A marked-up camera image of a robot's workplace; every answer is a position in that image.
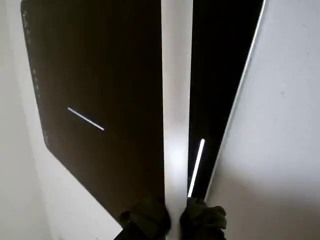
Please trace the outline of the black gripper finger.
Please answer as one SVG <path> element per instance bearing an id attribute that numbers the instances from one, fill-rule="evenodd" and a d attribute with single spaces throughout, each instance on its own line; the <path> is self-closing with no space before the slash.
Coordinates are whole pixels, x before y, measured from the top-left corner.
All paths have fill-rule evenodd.
<path id="1" fill-rule="evenodd" d="M 227 213 L 221 206 L 209 207 L 201 198 L 189 197 L 180 217 L 182 240 L 224 240 Z"/>
<path id="2" fill-rule="evenodd" d="M 122 231 L 116 240 L 164 240 L 171 218 L 163 198 L 145 198 L 119 216 Z"/>

